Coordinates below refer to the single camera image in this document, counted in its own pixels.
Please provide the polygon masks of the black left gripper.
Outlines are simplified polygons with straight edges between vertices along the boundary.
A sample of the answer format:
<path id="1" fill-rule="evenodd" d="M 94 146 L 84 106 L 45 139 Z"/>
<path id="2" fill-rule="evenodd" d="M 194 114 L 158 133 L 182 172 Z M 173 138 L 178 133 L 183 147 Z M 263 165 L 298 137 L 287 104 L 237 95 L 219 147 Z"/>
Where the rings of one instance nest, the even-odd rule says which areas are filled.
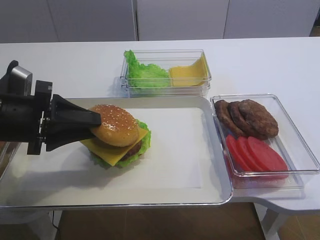
<path id="1" fill-rule="evenodd" d="M 101 115 L 71 103 L 58 94 L 52 96 L 53 83 L 37 80 L 34 95 L 21 95 L 22 83 L 8 74 L 0 79 L 0 140 L 28 143 L 27 154 L 39 155 L 45 137 L 46 151 L 91 139 L 91 128 L 101 125 Z M 50 120 L 40 133 L 43 113 L 49 109 Z"/>

